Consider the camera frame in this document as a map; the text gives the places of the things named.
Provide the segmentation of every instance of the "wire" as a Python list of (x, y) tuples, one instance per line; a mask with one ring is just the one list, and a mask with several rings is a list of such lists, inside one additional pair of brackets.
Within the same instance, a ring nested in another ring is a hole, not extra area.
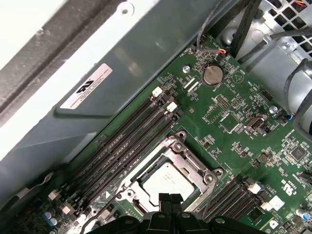
[[(311, 28), (304, 28), (304, 29), (297, 29), (297, 30), (291, 30), (291, 31), (286, 31), (282, 33), (276, 33), (272, 34), (271, 38), (272, 39), (280, 39), (283, 37), (297, 37), (297, 36), (307, 36), (312, 34), (312, 29)], [(251, 57), (253, 57), (255, 54), (257, 54), (259, 51), (261, 51), (267, 43), (263, 40), (261, 41), (258, 45), (256, 45), (249, 53), (244, 55), (242, 58), (238, 60), (240, 64), (243, 64), (247, 60), (249, 60)]]
[(300, 126), (300, 121), (304, 114), (307, 112), (307, 110), (311, 107), (311, 105), (312, 90), (310, 90), (306, 97), (303, 99), (292, 122), (293, 128), (309, 141), (312, 141), (312, 136)]
[(207, 25), (210, 23), (215, 11), (217, 10), (217, 8), (219, 7), (219, 5), (223, 2), (224, 0), (219, 0), (216, 5), (214, 6), (214, 9), (212, 9), (212, 11), (209, 13), (209, 15), (207, 16), (205, 22), (203, 23), (203, 25), (201, 26), (199, 33), (197, 35), (197, 40), (196, 40), (196, 46), (197, 46), (197, 50), (201, 50), (200, 47), (200, 39), (203, 36), (203, 33), (207, 27)]
[(286, 81), (285, 81), (285, 84), (284, 84), (284, 101), (285, 101), (285, 109), (286, 109), (286, 112), (288, 115), (291, 114), (291, 111), (290, 111), (290, 107), (289, 107), (289, 88), (290, 88), (290, 85), (292, 83), (292, 80), (293, 80), (293, 77), (298, 73), (300, 72), (307, 64), (308, 64), (308, 59), (305, 58), (303, 59), (300, 64), (294, 69), (294, 71), (287, 77)]
[(203, 49), (200, 50), (203, 53), (220, 53), (220, 54), (227, 54), (227, 50), (225, 49)]
[(227, 51), (225, 50), (225, 49), (219, 49), (219, 51), (218, 51), (220, 54), (226, 54), (227, 53)]
[(295, 1), (295, 3), (297, 3), (300, 6), (307, 7), (307, 5), (303, 1), (298, 1), (297, 0), (297, 1)]
[(209, 34), (216, 38), (225, 29), (228, 24), (248, 5), (250, 0), (240, 0), (227, 13), (222, 16), (209, 30)]
[(211, 204), (211, 201), (212, 201), (212, 199), (213, 199), (213, 197), (214, 197), (215, 189), (217, 188), (217, 186), (218, 186), (218, 179), (217, 179), (216, 182), (214, 183), (213, 191), (211, 192), (210, 197), (208, 198), (207, 205), (206, 205), (205, 210), (204, 210), (203, 215), (202, 215), (202, 219), (203, 219), (203, 220), (205, 219), (205, 216), (206, 216), (207, 213), (208, 213), (208, 209), (209, 209), (210, 204)]
[(93, 217), (90, 218), (87, 222), (85, 222), (84, 225), (81, 227), (81, 231), (80, 231), (79, 234), (84, 234), (84, 231), (85, 231), (86, 227), (87, 227), (93, 220), (97, 219), (97, 218), (109, 207), (109, 205), (110, 205), (122, 192), (124, 192), (125, 190), (126, 190), (126, 189), (123, 189), (123, 190), (120, 190), (118, 193), (116, 193), (116, 195), (113, 196), (112, 199), (110, 199), (110, 200), (106, 203), (106, 205), (105, 205), (102, 209), (99, 210), (99, 212), (97, 213), (97, 215), (93, 216)]
[(248, 4), (245, 10), (243, 18), (239, 24), (237, 32), (235, 33), (235, 36), (231, 43), (231, 55), (234, 58), (237, 56), (240, 48), (242, 47), (246, 39), (250, 26), (253, 22), (254, 16), (256, 15), (258, 7), (261, 2), (262, 0), (250, 1), (250, 3)]

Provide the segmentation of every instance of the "orange wire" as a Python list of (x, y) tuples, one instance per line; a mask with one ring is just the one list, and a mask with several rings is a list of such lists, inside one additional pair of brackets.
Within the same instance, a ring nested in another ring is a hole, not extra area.
[(307, 5), (303, 1), (296, 1), (296, 3), (300, 6), (306, 7)]
[(224, 50), (224, 49), (219, 49), (219, 53), (221, 53), (221, 54), (226, 54), (226, 53), (227, 53), (227, 51), (226, 51), (226, 50)]

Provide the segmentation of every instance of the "integrated circuit chip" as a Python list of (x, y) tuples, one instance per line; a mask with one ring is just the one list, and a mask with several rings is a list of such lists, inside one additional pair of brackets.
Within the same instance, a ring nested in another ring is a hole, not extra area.
[(143, 188), (151, 196), (150, 202), (154, 205), (159, 203), (159, 193), (181, 194), (186, 200), (195, 190), (191, 182), (169, 162), (154, 172)]
[(300, 146), (297, 146), (291, 153), (293, 158), (297, 161), (299, 161), (305, 154), (306, 152)]
[(239, 122), (232, 114), (229, 114), (220, 122), (220, 124), (228, 133), (232, 133), (232, 131), (238, 126)]
[(223, 108), (217, 104), (211, 106), (209, 111), (205, 115), (205, 118), (210, 122), (213, 123), (223, 112)]
[(262, 216), (263, 213), (257, 208), (255, 207), (250, 213), (249, 213), (249, 217), (253, 220), (256, 221), (260, 216)]

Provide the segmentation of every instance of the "electrolytic capacitor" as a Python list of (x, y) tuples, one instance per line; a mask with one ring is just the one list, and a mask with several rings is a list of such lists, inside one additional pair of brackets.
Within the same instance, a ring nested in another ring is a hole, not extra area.
[(60, 215), (55, 215), (50, 219), (50, 224), (51, 226), (56, 226), (60, 221), (61, 221), (61, 216)]
[(310, 213), (302, 208), (296, 210), (296, 215), (298, 215), (304, 221), (308, 221), (311, 217)]
[(49, 209), (49, 210), (47, 210), (46, 212), (44, 212), (44, 214), (43, 214), (43, 216), (44, 216), (46, 219), (52, 218), (53, 215), (55, 215), (55, 210), (53, 210), (53, 209)]

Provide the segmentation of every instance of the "screw hole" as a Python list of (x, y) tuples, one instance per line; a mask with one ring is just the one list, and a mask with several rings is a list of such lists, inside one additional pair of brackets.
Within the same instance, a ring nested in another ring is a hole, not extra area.
[(128, 13), (128, 10), (127, 10), (127, 9), (123, 9), (123, 10), (121, 11), (121, 13), (122, 13), (123, 15), (126, 15), (126, 14)]

